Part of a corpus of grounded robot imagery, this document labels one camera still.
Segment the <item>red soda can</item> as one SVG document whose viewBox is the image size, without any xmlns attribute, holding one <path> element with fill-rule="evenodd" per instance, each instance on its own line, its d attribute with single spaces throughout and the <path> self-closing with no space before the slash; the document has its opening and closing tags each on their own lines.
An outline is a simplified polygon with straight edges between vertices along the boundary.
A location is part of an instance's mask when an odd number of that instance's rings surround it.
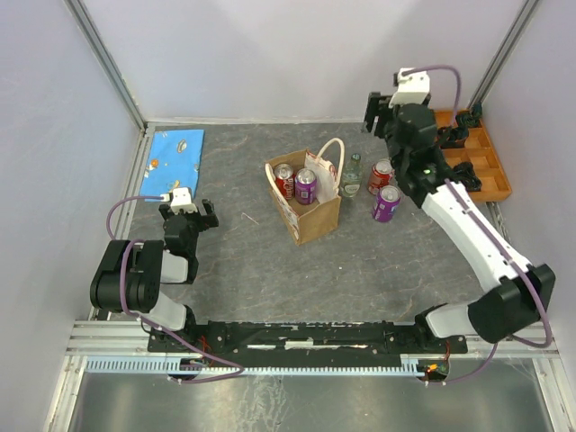
<svg viewBox="0 0 576 432">
<path fill-rule="evenodd" d="M 289 164 L 279 164 L 274 168 L 275 183 L 282 196 L 287 200 L 294 197 L 294 171 Z"/>
</svg>

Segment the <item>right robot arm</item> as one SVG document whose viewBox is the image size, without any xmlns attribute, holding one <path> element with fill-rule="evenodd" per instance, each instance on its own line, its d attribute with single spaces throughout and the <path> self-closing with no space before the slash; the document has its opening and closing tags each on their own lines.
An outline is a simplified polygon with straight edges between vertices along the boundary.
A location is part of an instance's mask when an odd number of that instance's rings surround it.
<svg viewBox="0 0 576 432">
<path fill-rule="evenodd" d="M 473 333 L 490 344 L 520 341 L 520 330 L 540 322 L 553 341 L 546 314 L 555 275 L 518 253 L 478 211 L 456 179 L 436 141 L 437 122 L 426 103 L 395 103 L 369 94 L 364 128 L 386 143 L 398 187 L 453 241 L 474 271 L 482 296 L 469 304 L 444 304 L 423 314 L 412 331 L 414 344 L 433 352 L 446 338 Z"/>
</svg>

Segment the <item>silver soda can front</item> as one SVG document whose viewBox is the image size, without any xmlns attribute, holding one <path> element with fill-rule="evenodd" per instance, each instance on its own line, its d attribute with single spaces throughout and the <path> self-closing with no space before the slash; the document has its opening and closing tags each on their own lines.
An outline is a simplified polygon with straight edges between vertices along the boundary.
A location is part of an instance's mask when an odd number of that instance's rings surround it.
<svg viewBox="0 0 576 432">
<path fill-rule="evenodd" d="M 389 158 L 383 158 L 375 162 L 367 183 L 367 190 L 376 195 L 380 189 L 390 183 L 394 176 L 394 169 Z"/>
</svg>

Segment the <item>brown paper bag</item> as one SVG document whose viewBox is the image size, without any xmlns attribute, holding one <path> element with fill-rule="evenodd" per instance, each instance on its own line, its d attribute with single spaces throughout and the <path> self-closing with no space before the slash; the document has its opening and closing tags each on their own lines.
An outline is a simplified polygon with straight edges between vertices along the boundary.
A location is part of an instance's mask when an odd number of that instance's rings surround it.
<svg viewBox="0 0 576 432">
<path fill-rule="evenodd" d="M 269 193 L 295 244 L 301 245 L 318 239 L 338 227 L 341 204 L 339 185 L 345 155 L 343 140 L 333 138 L 316 154 L 303 149 L 265 162 Z M 294 179 L 302 168 L 309 168 L 315 173 L 318 182 L 313 204 L 301 205 L 295 195 L 289 201 L 282 196 L 274 175 L 275 167 L 282 163 L 293 168 Z"/>
</svg>

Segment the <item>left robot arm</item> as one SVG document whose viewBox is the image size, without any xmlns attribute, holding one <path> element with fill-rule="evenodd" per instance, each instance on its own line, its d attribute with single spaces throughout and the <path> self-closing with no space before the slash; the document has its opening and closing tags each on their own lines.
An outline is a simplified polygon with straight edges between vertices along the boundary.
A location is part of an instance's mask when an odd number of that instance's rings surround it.
<svg viewBox="0 0 576 432">
<path fill-rule="evenodd" d="M 90 286 L 92 305 L 103 311 L 136 314 L 151 327 L 168 329 L 168 341 L 188 351 L 199 340 L 192 309 L 161 292 L 163 284 L 192 284 L 198 272 L 199 235 L 217 228 L 213 203 L 202 200 L 204 212 L 193 202 L 177 207 L 162 203 L 164 238 L 141 241 L 128 248 L 127 240 L 109 242 Z"/>
</svg>

